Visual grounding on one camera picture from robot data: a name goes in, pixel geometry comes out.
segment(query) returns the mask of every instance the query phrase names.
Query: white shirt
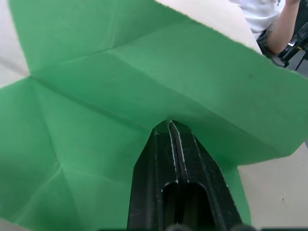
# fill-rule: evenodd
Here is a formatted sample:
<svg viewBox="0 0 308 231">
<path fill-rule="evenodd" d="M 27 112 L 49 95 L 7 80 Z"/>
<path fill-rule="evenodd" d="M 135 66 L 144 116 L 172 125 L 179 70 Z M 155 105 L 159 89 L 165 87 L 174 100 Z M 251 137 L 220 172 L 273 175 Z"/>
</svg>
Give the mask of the white shirt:
<svg viewBox="0 0 308 231">
<path fill-rule="evenodd" d="M 285 6 L 285 0 L 229 0 L 238 5 L 248 22 L 255 39 L 264 30 L 272 31 Z"/>
</svg>

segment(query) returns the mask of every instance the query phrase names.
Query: black object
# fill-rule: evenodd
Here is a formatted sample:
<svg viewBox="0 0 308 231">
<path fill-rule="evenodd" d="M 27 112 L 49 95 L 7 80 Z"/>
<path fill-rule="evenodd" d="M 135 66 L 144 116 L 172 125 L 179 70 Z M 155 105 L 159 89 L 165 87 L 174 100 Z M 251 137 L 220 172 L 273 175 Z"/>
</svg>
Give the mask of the black object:
<svg viewBox="0 0 308 231">
<path fill-rule="evenodd" d="M 296 17 L 296 23 L 293 35 L 296 35 L 307 22 L 308 22 L 308 0 L 301 0 L 299 3 L 299 9 Z"/>
<path fill-rule="evenodd" d="M 230 231 L 242 221 L 215 160 L 187 126 L 164 121 L 134 167 L 128 229 L 173 224 Z"/>
<path fill-rule="evenodd" d="M 278 57 L 285 63 L 285 67 L 289 65 L 289 61 L 301 50 L 307 53 L 308 49 L 308 23 L 305 23 L 303 27 L 292 38 L 290 45 L 278 55 Z"/>
</svg>

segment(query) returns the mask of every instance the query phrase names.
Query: person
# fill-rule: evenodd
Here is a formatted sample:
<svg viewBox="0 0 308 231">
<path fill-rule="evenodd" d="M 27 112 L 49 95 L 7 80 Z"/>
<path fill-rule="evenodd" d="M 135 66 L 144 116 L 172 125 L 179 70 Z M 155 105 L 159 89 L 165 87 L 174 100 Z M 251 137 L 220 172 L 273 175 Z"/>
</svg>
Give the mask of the person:
<svg viewBox="0 0 308 231">
<path fill-rule="evenodd" d="M 267 47 L 275 54 L 290 42 L 300 0 L 229 0 L 243 11 L 255 39 L 267 31 Z"/>
</svg>

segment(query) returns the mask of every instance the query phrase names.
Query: green origami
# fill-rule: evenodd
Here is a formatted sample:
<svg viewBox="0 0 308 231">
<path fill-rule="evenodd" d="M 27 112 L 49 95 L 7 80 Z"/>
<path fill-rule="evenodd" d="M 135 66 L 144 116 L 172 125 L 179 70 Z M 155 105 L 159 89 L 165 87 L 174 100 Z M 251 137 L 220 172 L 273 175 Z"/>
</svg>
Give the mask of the green origami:
<svg viewBox="0 0 308 231">
<path fill-rule="evenodd" d="M 0 89 L 0 217 L 34 231 L 125 228 L 152 128 L 189 126 L 245 223 L 238 165 L 292 154 L 308 81 L 154 0 L 11 0 L 31 76 Z"/>
</svg>

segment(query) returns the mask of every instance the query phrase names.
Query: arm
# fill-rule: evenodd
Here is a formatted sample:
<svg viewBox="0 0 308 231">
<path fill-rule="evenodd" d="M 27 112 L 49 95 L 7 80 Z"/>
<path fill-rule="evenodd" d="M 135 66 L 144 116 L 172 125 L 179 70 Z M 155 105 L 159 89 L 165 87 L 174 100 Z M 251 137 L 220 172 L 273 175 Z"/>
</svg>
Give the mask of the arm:
<svg viewBox="0 0 308 231">
<path fill-rule="evenodd" d="M 286 0 L 274 30 L 268 34 L 268 48 L 275 54 L 282 52 L 293 36 L 299 1 Z"/>
</svg>

